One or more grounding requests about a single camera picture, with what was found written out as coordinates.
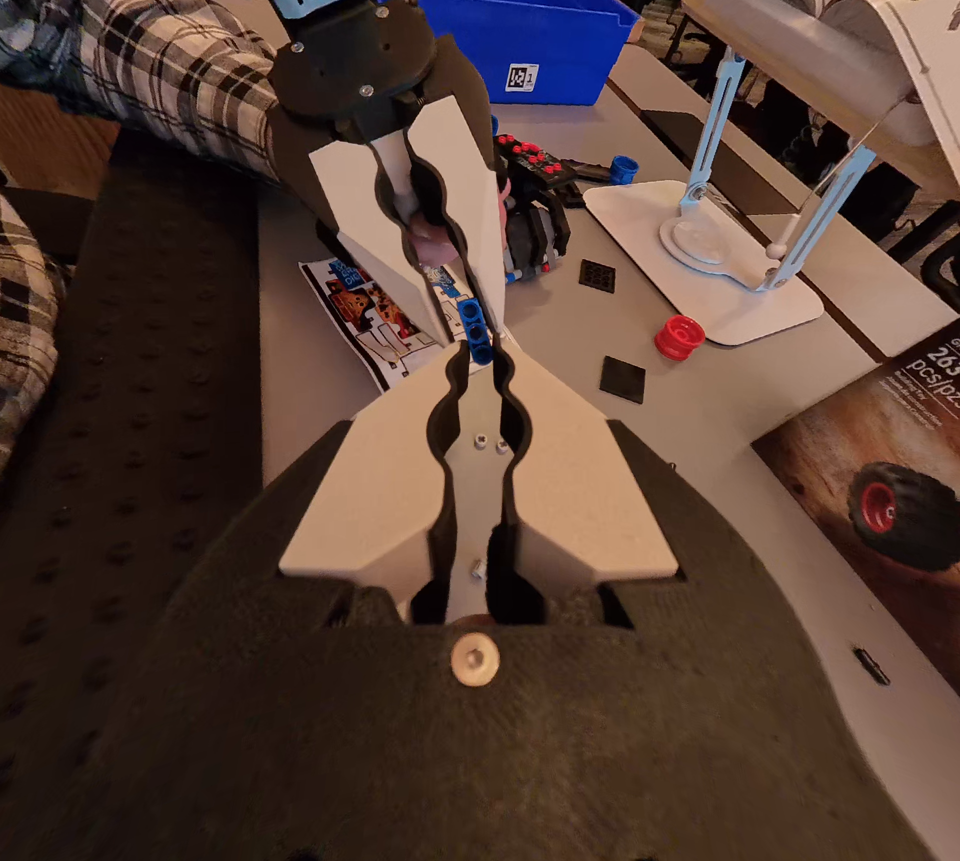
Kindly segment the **white book stand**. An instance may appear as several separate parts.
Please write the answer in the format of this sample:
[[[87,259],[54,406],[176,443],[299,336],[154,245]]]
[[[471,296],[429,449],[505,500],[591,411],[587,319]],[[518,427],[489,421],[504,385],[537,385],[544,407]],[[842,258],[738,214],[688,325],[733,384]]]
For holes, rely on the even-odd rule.
[[[689,178],[595,188],[586,207],[678,314],[738,347],[824,314],[800,271],[873,158],[939,152],[958,181],[954,0],[832,0],[826,20],[789,0],[684,1],[726,40]],[[707,194],[746,61],[840,127],[852,148],[769,247]]]

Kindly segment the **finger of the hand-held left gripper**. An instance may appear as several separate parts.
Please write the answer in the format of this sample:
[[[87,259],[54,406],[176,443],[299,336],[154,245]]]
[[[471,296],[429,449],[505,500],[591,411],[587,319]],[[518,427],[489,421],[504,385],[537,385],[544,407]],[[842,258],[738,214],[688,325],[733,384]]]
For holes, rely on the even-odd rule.
[[[337,240],[381,290],[442,347],[453,344],[447,319],[404,224],[391,212],[389,177],[371,145],[333,141],[309,153]]]
[[[498,179],[456,98],[420,109],[409,126],[409,159],[426,219],[447,230],[486,326],[499,337],[505,327],[505,267]]]

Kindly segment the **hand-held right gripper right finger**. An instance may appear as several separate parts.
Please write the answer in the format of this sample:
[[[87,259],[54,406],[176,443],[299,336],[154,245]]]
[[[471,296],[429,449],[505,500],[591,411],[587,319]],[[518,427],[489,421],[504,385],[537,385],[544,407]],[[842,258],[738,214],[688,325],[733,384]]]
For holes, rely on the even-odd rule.
[[[618,427],[515,343],[495,346],[493,379],[511,453],[487,546],[493,620],[544,623],[549,601],[673,578],[677,556]]]

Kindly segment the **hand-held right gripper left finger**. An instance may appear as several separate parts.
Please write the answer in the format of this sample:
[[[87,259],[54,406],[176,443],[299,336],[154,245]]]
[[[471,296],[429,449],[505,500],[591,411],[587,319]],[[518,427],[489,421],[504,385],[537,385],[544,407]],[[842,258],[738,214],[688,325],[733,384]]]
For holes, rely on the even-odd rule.
[[[446,456],[466,389],[459,341],[345,424],[280,572],[383,589],[415,623],[445,622],[457,550]]]

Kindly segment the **grey desk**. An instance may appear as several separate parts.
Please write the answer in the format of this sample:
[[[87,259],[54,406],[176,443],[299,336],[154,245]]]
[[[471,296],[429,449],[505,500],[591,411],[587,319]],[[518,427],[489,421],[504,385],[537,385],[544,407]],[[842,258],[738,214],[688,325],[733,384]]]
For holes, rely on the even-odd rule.
[[[652,55],[628,44],[592,107],[499,104],[501,130],[554,155],[639,163],[641,181],[683,180],[686,166],[639,112],[706,103]],[[507,291],[512,335],[546,369],[622,420],[738,531],[760,556],[806,629],[870,765],[938,859],[958,859],[958,696],[753,451],[794,414],[946,325],[935,299],[852,228],[835,219],[814,249],[815,287],[833,305],[818,319],[736,348],[705,344],[669,363],[653,337],[672,307],[584,211],[568,215],[558,269]],[[376,396],[298,262],[325,249],[314,221],[269,186],[258,193],[263,483],[333,423]],[[580,259],[616,269],[615,294],[578,283]],[[611,355],[646,369],[643,405],[598,388]],[[891,679],[879,686],[855,659],[865,648]]]

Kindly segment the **blue holed beam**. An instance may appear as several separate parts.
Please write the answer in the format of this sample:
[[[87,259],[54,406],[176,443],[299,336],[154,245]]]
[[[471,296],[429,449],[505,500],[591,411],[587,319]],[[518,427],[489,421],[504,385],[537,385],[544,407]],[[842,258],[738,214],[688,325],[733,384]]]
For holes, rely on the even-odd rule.
[[[494,360],[494,346],[485,316],[476,298],[457,301],[459,319],[472,363],[484,368]]]

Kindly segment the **small black pin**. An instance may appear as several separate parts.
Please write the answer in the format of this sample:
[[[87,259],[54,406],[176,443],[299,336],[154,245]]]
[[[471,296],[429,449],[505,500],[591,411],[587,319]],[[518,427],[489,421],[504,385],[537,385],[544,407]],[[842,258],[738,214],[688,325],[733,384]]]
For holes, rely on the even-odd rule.
[[[886,675],[882,666],[874,659],[870,651],[862,646],[852,646],[850,651],[860,666],[877,685],[880,687],[891,686],[891,678]]]

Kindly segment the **sticker sheet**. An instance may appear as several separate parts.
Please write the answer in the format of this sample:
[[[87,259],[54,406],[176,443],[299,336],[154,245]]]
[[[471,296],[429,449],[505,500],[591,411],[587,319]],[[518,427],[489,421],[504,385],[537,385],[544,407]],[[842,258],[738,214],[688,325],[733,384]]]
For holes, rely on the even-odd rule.
[[[416,327],[364,268],[335,258],[300,262],[297,267],[382,393],[439,354],[438,342]],[[425,272],[454,341],[466,342],[457,309],[457,302],[474,297],[466,280],[450,265]],[[469,371],[475,374],[492,363],[479,367],[470,358]]]

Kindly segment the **smooth black square tile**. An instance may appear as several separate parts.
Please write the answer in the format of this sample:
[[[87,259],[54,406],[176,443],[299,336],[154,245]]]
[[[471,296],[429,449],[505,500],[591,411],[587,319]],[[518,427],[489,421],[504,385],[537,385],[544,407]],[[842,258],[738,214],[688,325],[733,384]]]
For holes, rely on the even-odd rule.
[[[645,387],[645,368],[611,355],[604,356],[598,382],[599,391],[634,404],[642,404]]]

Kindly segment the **toy truck chassis model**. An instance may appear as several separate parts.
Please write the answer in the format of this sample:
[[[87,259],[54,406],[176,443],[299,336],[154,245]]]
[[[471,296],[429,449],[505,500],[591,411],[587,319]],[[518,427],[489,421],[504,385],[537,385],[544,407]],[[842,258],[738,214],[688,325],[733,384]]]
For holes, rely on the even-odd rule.
[[[506,207],[503,262],[507,285],[551,273],[567,255],[570,225],[567,209],[553,193],[576,179],[562,159],[509,133],[495,133],[498,167],[506,172],[510,194]]]

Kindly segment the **blue plastic bin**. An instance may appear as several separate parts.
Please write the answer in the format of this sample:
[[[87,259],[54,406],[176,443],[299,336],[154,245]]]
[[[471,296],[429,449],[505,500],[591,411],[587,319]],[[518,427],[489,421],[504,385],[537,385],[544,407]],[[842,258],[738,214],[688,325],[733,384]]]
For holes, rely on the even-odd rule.
[[[619,0],[418,0],[492,103],[592,106],[641,15]]]

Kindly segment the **toy truck set box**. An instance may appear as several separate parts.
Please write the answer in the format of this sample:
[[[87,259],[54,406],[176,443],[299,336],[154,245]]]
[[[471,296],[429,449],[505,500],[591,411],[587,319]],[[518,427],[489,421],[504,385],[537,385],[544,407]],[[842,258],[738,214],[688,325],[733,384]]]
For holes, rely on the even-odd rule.
[[[751,448],[958,692],[958,320]]]

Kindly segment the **red wheel hub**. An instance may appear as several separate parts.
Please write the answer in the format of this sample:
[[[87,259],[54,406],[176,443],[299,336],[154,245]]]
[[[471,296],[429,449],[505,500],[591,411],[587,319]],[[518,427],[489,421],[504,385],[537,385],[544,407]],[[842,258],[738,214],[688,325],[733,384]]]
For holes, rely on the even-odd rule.
[[[654,347],[668,360],[681,363],[690,358],[706,340],[703,327],[693,318],[673,315],[654,336]]]

